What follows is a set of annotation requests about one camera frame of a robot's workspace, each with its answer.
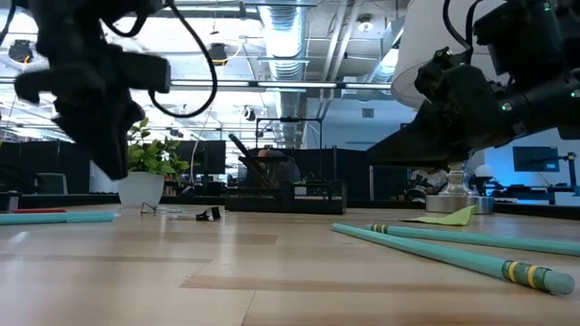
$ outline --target yellow-green cloth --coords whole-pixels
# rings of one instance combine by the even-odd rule
[[[404,222],[420,222],[420,223],[427,223],[427,224],[437,224],[437,225],[454,225],[454,226],[465,226],[471,220],[473,214],[475,214],[476,209],[478,209],[477,205],[468,206],[459,211],[450,214],[445,217],[417,217],[417,218],[409,218],[404,219]]]

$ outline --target green plant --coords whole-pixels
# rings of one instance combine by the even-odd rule
[[[149,119],[145,118],[130,128],[127,155],[129,171],[172,177],[186,171],[189,163],[179,160],[176,152],[178,140],[169,140],[166,137],[164,141],[155,139],[151,143],[145,142],[145,138],[151,134],[148,124]]]

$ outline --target fluorescent light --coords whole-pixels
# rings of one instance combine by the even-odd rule
[[[371,22],[360,23],[357,29],[361,32],[369,32],[372,29],[372,23]]]
[[[286,87],[270,87],[270,88],[267,88],[266,91],[306,92],[306,90],[304,88],[296,89],[296,88],[286,88]]]
[[[27,129],[59,129],[58,126],[55,125],[34,125],[34,124],[18,124],[18,128],[27,128]]]
[[[206,86],[211,87],[211,81],[172,81],[173,86]],[[219,87],[247,87],[247,81],[218,81]]]
[[[260,81],[260,87],[336,88],[335,82]]]
[[[379,83],[347,83],[344,85],[345,88],[357,89],[357,90],[390,90],[390,84],[379,84]]]
[[[218,4],[220,3],[220,1],[217,1],[214,4],[208,4],[206,3],[206,5],[203,4],[199,4],[199,5],[178,5],[178,9],[180,11],[208,11],[208,12],[227,12],[227,11],[231,11],[231,12],[235,12],[235,11],[239,11],[239,7],[237,6],[218,6]],[[171,11],[171,8],[167,7],[164,8],[163,10],[165,11]],[[252,8],[252,7],[248,7],[246,8],[246,12],[247,13],[257,13],[257,9]]]

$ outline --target ceiling duct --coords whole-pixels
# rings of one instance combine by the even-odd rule
[[[362,82],[362,83],[389,83],[392,74],[395,71],[395,65],[399,57],[399,50],[393,48],[401,39],[405,17],[395,19],[387,24],[387,29],[382,34],[381,49],[382,60],[377,64],[371,73],[364,76],[346,76],[345,82]],[[343,100],[366,101],[385,101],[392,100],[391,91],[371,91],[371,90],[343,90]]]
[[[305,77],[304,62],[287,59],[300,59],[305,56],[306,12],[303,7],[286,5],[259,7],[264,24],[267,55],[285,59],[268,63],[275,81],[302,81]],[[301,92],[279,91],[275,97],[278,117],[302,118],[305,115],[305,107],[301,106]],[[281,127],[286,146],[298,148],[302,140],[300,129],[304,125],[282,123]]]
[[[366,76],[365,82],[385,83],[389,81],[395,71],[394,64],[390,58],[392,53],[391,55],[389,53],[392,50],[392,46],[401,38],[404,24],[404,16],[389,22],[381,39],[381,48],[384,56],[374,70]]]

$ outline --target wooden table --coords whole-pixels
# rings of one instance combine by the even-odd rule
[[[330,231],[332,222],[399,224],[419,210],[225,212],[205,223],[121,213],[114,223],[0,226],[2,325],[580,324],[579,289],[555,297]],[[580,222],[541,217],[429,227],[580,241]],[[579,257],[444,245],[545,265],[580,283]]]

